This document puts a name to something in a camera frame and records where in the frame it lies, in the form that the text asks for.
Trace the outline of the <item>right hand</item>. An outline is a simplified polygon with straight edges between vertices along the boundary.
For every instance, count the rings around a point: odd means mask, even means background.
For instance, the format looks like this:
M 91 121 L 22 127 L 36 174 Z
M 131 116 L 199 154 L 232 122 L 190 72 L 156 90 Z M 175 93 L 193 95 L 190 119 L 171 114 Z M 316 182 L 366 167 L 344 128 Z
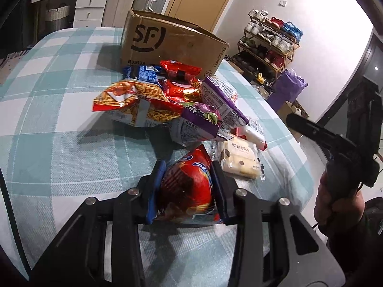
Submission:
M 350 198 L 334 201 L 327 189 L 327 173 L 322 173 L 314 207 L 314 218 L 320 231 L 330 236 L 335 232 L 355 226 L 363 216 L 365 203 L 362 192 L 355 192 Z

